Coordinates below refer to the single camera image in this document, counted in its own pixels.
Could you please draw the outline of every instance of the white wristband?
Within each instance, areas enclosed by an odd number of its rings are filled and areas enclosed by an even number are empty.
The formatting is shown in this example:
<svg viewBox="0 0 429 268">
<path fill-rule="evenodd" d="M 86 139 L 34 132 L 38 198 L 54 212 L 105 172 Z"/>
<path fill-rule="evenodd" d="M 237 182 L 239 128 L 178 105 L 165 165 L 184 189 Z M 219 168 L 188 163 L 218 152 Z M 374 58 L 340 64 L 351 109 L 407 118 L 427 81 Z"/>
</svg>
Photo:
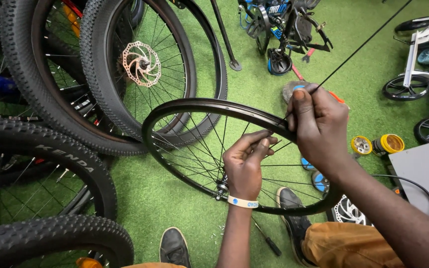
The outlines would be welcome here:
<svg viewBox="0 0 429 268">
<path fill-rule="evenodd" d="M 258 201 L 247 201 L 239 198 L 234 198 L 232 196 L 228 196 L 228 203 L 246 208 L 257 208 L 257 206 L 259 205 Z"/>
</svg>

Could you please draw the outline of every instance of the kickstand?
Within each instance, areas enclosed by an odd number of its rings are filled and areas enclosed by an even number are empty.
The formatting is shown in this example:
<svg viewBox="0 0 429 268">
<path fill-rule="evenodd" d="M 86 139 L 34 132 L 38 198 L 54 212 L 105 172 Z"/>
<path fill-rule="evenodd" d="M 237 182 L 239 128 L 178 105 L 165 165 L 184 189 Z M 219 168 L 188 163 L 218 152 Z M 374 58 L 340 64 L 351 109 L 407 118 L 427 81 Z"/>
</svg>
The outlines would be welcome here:
<svg viewBox="0 0 429 268">
<path fill-rule="evenodd" d="M 229 55 L 229 66 L 233 70 L 242 70 L 241 64 L 235 59 L 231 45 L 229 44 L 228 34 L 226 34 L 226 29 L 224 28 L 223 20 L 221 19 L 221 14 L 219 13 L 218 4 L 216 0 L 211 0 L 211 5 L 213 6 L 214 15 L 218 21 L 219 29 L 221 30 L 221 35 L 223 36 L 224 45 L 226 45 L 226 50 Z"/>
</svg>

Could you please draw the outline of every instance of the green carpet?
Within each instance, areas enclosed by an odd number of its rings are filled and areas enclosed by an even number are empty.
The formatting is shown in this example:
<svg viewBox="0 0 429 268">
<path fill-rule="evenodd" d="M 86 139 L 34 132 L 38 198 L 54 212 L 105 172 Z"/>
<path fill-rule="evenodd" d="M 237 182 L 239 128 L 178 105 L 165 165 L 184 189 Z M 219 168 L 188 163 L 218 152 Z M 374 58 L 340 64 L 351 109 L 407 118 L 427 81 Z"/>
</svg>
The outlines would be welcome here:
<svg viewBox="0 0 429 268">
<path fill-rule="evenodd" d="M 222 43 L 210 2 L 197 2 L 207 14 Z M 293 53 L 294 64 L 306 80 L 323 81 L 404 2 L 388 0 L 382 4 L 381 0 L 322 1 L 314 10 L 314 18 L 319 22 L 327 22 L 325 32 L 334 49 L 331 53 L 314 52 L 310 64 L 302 63 L 302 55 Z M 286 105 L 281 98 L 282 86 L 290 80 L 297 80 L 297 77 L 293 72 L 284 76 L 270 75 L 266 68 L 266 58 L 259 56 L 255 41 L 239 26 L 236 1 L 218 1 L 218 5 L 235 57 L 243 67 L 238 72 L 229 67 L 227 69 L 228 100 L 283 117 Z M 209 97 L 214 84 L 211 48 L 194 17 L 187 10 L 176 12 L 180 15 L 194 52 L 198 96 Z M 380 89 L 385 82 L 404 70 L 408 56 L 408 46 L 392 39 L 393 28 L 402 21 L 428 15 L 429 1 L 413 1 L 325 83 L 327 89 L 345 99 L 351 108 L 349 141 L 356 135 L 375 139 L 383 134 L 394 133 L 404 139 L 406 148 L 418 145 L 412 130 L 416 122 L 428 115 L 429 97 L 413 102 L 393 102 L 383 98 Z M 313 36 L 313 41 L 321 42 L 319 36 Z M 278 46 L 277 40 L 271 40 L 271 47 L 274 46 Z M 223 52 L 228 62 L 227 53 L 225 50 Z M 295 159 L 299 152 L 296 149 L 292 154 Z M 374 155 L 362 157 L 359 162 L 370 173 L 386 172 L 382 162 Z M 118 222 L 132 236 L 135 263 L 158 261 L 160 235 L 164 229 L 176 226 L 188 241 L 193 267 L 214 266 L 221 244 L 218 226 L 224 223 L 227 212 L 224 203 L 217 203 L 185 185 L 161 168 L 150 155 L 120 158 L 111 174 L 119 198 Z M 307 177 L 308 173 L 297 167 L 289 175 Z M 296 267 L 290 241 L 279 216 L 259 213 L 254 216 L 283 255 L 275 257 L 260 233 L 253 228 L 251 266 Z M 324 214 L 310 216 L 310 219 L 315 222 L 326 220 Z"/>
</svg>

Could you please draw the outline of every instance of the black sneaker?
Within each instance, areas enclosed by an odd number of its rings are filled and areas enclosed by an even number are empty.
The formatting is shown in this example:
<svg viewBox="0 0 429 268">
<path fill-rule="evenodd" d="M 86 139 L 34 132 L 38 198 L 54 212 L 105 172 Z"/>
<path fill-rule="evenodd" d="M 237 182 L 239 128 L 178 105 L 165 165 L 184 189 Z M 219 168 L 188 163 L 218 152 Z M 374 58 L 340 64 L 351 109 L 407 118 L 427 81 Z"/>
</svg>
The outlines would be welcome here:
<svg viewBox="0 0 429 268">
<path fill-rule="evenodd" d="M 287 188 L 281 187 L 277 190 L 277 206 L 284 208 L 294 208 L 302 206 L 301 200 L 295 193 Z M 283 222 L 286 224 L 287 232 L 291 238 L 292 250 L 294 257 L 300 264 L 306 267 L 317 267 L 313 262 L 308 260 L 304 253 L 302 253 L 302 241 L 306 238 L 306 231 L 312 223 L 310 223 L 307 216 L 282 216 Z"/>
<path fill-rule="evenodd" d="M 160 262 L 191 268 L 188 246 L 180 229 L 170 227 L 163 232 L 160 241 Z"/>
</svg>

